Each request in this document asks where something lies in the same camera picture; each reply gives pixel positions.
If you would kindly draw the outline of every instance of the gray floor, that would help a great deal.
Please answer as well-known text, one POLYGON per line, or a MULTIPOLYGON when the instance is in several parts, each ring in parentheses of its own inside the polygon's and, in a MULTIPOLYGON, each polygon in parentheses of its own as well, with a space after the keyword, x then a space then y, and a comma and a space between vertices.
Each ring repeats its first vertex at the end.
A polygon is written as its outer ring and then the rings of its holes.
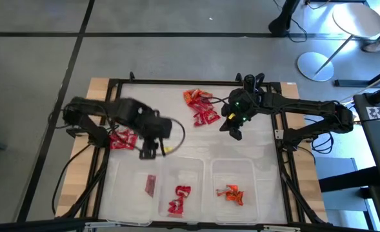
MULTIPOLYGON (((0 0, 0 32, 77 32, 88 1, 0 0)), ((279 10, 272 1, 96 1, 89 32, 259 32, 279 10)), ((312 31, 315 17, 306 8, 294 14, 309 33, 340 33, 322 21, 323 31, 312 31)), ((299 29, 292 26, 292 32, 299 29)), ((11 222, 34 165, 75 38, 0 38, 0 222, 11 222)), ((305 79, 295 67, 304 52, 330 55, 343 40, 287 38, 85 38, 65 102, 85 96, 91 77, 126 78, 133 71, 146 79, 233 80, 242 74, 266 74, 267 81, 296 82, 304 99, 342 100, 357 88, 335 88, 332 82, 305 79)), ((351 41, 333 60, 335 77, 371 79, 380 73, 380 52, 364 53, 360 41, 351 41)), ((374 165, 360 128, 335 135, 331 157, 355 157, 359 168, 374 165), (347 141, 360 141, 358 150, 347 141)), ((50 199, 61 168, 68 160, 72 138, 56 131, 29 220, 52 218, 50 199)))

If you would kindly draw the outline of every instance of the white stool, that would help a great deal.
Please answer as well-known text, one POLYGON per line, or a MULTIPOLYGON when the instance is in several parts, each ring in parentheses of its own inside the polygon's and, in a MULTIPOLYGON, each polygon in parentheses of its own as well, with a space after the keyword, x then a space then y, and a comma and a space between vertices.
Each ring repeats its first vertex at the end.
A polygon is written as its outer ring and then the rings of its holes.
POLYGON ((333 20, 349 38, 329 58, 317 52, 306 52, 297 60, 299 71, 313 81, 327 81, 333 77, 333 57, 354 37, 369 38, 380 33, 380 16, 371 8, 355 3, 334 7, 333 20))

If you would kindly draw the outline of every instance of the round stand base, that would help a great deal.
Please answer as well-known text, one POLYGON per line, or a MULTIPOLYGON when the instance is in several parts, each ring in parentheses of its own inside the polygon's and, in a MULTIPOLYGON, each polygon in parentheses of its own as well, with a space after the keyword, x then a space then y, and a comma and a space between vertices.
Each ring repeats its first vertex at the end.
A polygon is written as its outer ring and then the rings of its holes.
POLYGON ((327 81, 333 77, 334 67, 330 61, 318 74, 316 71, 327 61, 327 57, 317 52, 306 52, 297 60, 301 74, 313 81, 327 81))

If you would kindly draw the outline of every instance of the candy wrapper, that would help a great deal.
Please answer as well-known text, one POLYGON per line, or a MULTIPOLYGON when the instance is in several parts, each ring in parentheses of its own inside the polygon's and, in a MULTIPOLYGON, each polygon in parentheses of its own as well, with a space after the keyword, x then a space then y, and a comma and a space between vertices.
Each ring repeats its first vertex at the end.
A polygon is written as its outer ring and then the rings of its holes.
POLYGON ((110 135, 110 149, 128 149, 133 150, 137 142, 137 135, 130 129, 125 129, 124 131, 116 131, 118 134, 115 135, 115 132, 110 135))
POLYGON ((191 193, 191 186, 177 186, 175 187, 175 194, 177 199, 172 200, 169 204, 168 212, 169 217, 181 218, 184 214, 184 199, 191 193))
POLYGON ((215 112, 214 106, 208 100, 212 97, 211 93, 201 91, 200 89, 188 90, 184 92, 184 100, 189 107, 194 109, 197 113, 194 115, 194 126, 202 126, 204 124, 211 124, 221 117, 215 112))
POLYGON ((148 175, 146 178, 145 191, 151 197, 154 197, 154 189, 155 189, 155 181, 156 180, 157 180, 157 177, 155 175, 148 175))
POLYGON ((217 196, 220 197, 221 195, 226 196, 226 200, 234 201, 239 206, 243 206, 243 195, 244 191, 239 191, 238 186, 233 184, 227 184, 226 188, 224 189, 216 189, 215 192, 217 193, 217 196))

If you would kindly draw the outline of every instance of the orange candy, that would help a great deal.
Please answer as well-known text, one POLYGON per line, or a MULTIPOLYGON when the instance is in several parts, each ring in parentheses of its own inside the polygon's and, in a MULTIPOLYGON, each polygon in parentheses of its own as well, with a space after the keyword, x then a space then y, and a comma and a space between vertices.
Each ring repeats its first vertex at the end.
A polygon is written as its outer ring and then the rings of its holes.
POLYGON ((227 184, 226 186, 227 186, 227 188, 230 188, 231 190, 226 190, 226 189, 218 190, 217 189, 217 196, 221 196, 225 192, 226 193, 226 200, 232 200, 232 201, 236 202, 239 206, 243 206, 244 205, 244 203, 243 203, 244 191, 238 191, 239 188, 236 185, 227 184))

